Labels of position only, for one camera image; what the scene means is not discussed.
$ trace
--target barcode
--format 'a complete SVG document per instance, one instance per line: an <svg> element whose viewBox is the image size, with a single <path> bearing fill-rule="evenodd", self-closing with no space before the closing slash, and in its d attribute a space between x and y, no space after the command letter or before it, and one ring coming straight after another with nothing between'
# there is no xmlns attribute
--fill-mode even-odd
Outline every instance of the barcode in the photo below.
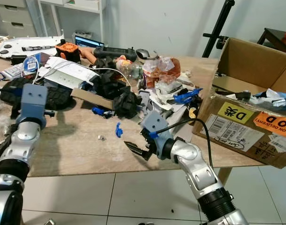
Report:
<svg viewBox="0 0 286 225"><path fill-rule="evenodd" d="M212 126L209 129L209 132L213 132L214 134L218 134L219 131L222 129L223 125L225 124L225 120L221 120L217 118L215 122L212 124Z"/></svg>
<svg viewBox="0 0 286 225"><path fill-rule="evenodd" d="M286 147L285 146L283 146L283 145L281 145L280 143L277 143L277 142L271 142L271 143L276 145L276 146L278 146L278 147L280 147L282 150L284 150L286 152Z"/></svg>
<svg viewBox="0 0 286 225"><path fill-rule="evenodd" d="M34 68L36 68L36 63L35 62L30 63L30 64L27 65L27 69L34 69Z"/></svg>
<svg viewBox="0 0 286 225"><path fill-rule="evenodd" d="M231 129L226 130L226 132L224 133L224 135L222 136L222 138L228 138L231 133L232 133L232 130L231 130Z"/></svg>

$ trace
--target black cable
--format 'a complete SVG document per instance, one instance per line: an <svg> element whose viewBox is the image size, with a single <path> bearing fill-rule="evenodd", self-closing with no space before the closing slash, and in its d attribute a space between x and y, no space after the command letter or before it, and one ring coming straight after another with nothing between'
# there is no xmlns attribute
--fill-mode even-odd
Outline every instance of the black cable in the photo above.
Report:
<svg viewBox="0 0 286 225"><path fill-rule="evenodd" d="M210 141L209 131L208 131L208 129L207 129L206 124L205 124L201 119L191 118L191 119L189 119L189 120L183 120L183 121L174 123L174 124L172 124L171 126L168 126L168 127L164 128L164 129L158 130L158 131L156 131L155 133L157 133L157 134L163 133L163 132L165 132L165 131L167 131L167 130L170 130L170 129L173 128L173 127L176 127L176 126L178 126L178 125L180 125L180 124L187 123L187 122L190 122L190 121L198 121L198 122L200 122L200 123L203 125L203 128L204 128L204 130L205 130L205 135L207 136L210 166L211 166L212 168L214 168L213 162L212 162L211 141Z"/></svg>

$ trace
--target wooden table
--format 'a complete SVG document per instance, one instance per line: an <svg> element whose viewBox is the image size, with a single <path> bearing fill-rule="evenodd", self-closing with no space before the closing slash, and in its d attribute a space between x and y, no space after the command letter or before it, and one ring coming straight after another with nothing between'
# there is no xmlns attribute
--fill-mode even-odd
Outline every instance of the wooden table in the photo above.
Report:
<svg viewBox="0 0 286 225"><path fill-rule="evenodd" d="M196 65L214 70L218 62L205 58L177 58L182 70L191 69ZM9 61L0 59L0 71L9 66ZM47 126L42 131L29 176L179 169L179 166L170 160L159 160L155 156L147 162L126 147L123 141L134 142L145 149L146 142L139 134L141 128L138 125L138 117L132 120L119 119L117 116L104 119L94 115L90 109L90 104L75 99L73 108L58 111L53 118L47 117ZM6 106L0 113L10 115L9 112L10 106ZM117 122L121 122L120 127L123 129L121 138L115 135ZM106 140L99 140L98 135L103 135ZM208 162L206 139L192 135L191 142L202 149L204 159ZM215 143L211 143L211 148L214 166L224 168L219 172L223 182L226 181L232 167L262 165Z"/></svg>
<svg viewBox="0 0 286 225"><path fill-rule="evenodd" d="M285 33L286 32L281 31L281 30L265 28L262 36L260 37L257 43L262 45L265 39L267 39L274 45L276 49L286 53Z"/></svg>

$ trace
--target white tile floor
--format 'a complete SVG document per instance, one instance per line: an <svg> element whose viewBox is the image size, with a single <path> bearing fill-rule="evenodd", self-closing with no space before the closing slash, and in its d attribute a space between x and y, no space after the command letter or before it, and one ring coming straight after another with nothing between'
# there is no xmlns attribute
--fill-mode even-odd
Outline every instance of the white tile floor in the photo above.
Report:
<svg viewBox="0 0 286 225"><path fill-rule="evenodd" d="M23 219L42 225L198 225L181 170L28 178ZM234 168L226 189L251 224L286 224L286 168Z"/></svg>

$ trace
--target yellow sticker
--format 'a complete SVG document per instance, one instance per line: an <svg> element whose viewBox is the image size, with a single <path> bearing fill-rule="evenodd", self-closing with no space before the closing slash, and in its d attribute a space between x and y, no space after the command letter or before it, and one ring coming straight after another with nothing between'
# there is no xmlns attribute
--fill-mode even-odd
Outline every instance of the yellow sticker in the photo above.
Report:
<svg viewBox="0 0 286 225"><path fill-rule="evenodd" d="M224 102L218 114L239 123L245 124L254 112L244 109L240 106Z"/></svg>

